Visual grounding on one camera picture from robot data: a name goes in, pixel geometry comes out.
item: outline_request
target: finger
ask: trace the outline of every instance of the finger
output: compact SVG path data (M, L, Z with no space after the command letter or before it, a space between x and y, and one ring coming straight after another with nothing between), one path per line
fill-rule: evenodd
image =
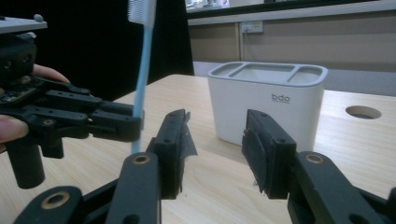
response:
M0 115L0 143L24 137L29 133L27 124L9 116Z
M64 75L62 75L58 71L38 64L34 64L32 75L36 77L46 77L62 82L70 82L69 79L67 79Z

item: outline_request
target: round hole in table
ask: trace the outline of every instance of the round hole in table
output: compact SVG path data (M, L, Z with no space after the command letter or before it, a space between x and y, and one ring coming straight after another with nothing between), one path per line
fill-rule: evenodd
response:
M369 106L352 105L346 108L346 112L359 119L379 119L381 112Z

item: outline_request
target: light wood table surface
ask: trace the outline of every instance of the light wood table surface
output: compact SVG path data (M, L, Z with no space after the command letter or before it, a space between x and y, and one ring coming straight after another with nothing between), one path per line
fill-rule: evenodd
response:
M142 145L146 149L164 116L184 108L198 156L186 161L183 192L163 201L163 223L290 223L287 201L268 200L253 185L241 147L216 137L206 77L172 75L148 85ZM120 99L131 104L133 94ZM379 119L348 115L350 105L373 107ZM353 185L388 198L396 187L396 98L325 91L316 152L330 157ZM34 189L17 187L7 153L0 155L0 223L12 223L37 194L79 187L83 194L118 178L130 144L104 139L64 139L62 160L43 158L46 180Z

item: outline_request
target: beige wall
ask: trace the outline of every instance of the beige wall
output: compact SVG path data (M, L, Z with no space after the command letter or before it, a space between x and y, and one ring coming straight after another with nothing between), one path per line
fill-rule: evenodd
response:
M191 26L192 57L203 62L312 63L396 72L395 10L263 24L262 34L247 35L239 35L236 23Z

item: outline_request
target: white toothbrush holder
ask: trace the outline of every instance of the white toothbrush holder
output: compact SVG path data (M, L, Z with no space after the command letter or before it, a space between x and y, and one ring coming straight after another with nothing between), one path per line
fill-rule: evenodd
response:
M208 74L216 134L242 145L248 109L270 115L296 141L312 151L328 70L294 63L225 63Z

